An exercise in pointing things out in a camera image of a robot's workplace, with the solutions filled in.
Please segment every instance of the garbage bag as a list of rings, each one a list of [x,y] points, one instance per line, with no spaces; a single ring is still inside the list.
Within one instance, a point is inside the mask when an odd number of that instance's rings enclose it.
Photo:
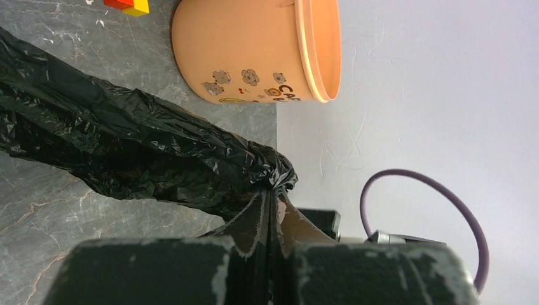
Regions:
[[[86,75],[0,27],[0,150],[67,170],[97,193],[230,220],[258,189],[292,189],[273,148],[178,105]]]

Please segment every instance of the wall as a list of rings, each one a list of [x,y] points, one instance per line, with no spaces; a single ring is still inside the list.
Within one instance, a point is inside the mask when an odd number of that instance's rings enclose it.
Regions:
[[[343,77],[329,104],[278,105],[278,148],[299,207],[335,208],[364,236],[358,201],[386,168],[454,191],[487,235],[485,304],[539,299],[539,2],[341,0]],[[368,197],[371,226],[445,241],[474,275],[477,250],[450,202],[407,178]]]

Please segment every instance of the purple cable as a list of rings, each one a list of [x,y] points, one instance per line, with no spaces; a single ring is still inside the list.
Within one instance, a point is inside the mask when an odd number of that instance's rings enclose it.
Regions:
[[[363,191],[361,192],[361,197],[359,199],[359,213],[361,216],[361,222],[363,223],[363,228],[365,229],[365,233],[367,233],[367,237],[372,235],[371,227],[369,226],[367,216],[365,215],[365,198],[367,197],[367,192],[372,186],[372,183],[374,183],[374,181],[385,176],[393,175],[409,177],[429,185],[430,187],[444,195],[449,201],[451,201],[451,203],[460,211],[462,216],[464,216],[464,218],[468,222],[468,225],[470,226],[470,229],[472,229],[472,232],[474,233],[475,241],[477,242],[477,249],[479,251],[479,265],[477,266],[477,273],[475,274],[474,285],[475,289],[477,289],[477,292],[481,294],[487,281],[490,261],[488,244],[485,238],[485,234],[481,229],[481,225],[479,225],[479,222],[477,221],[477,219],[475,219],[474,215],[466,207],[464,202],[462,202],[455,194],[453,194],[453,192],[448,190],[445,186],[438,183],[437,181],[420,173],[412,172],[411,170],[383,170],[373,175],[367,181],[367,183],[365,183]]]

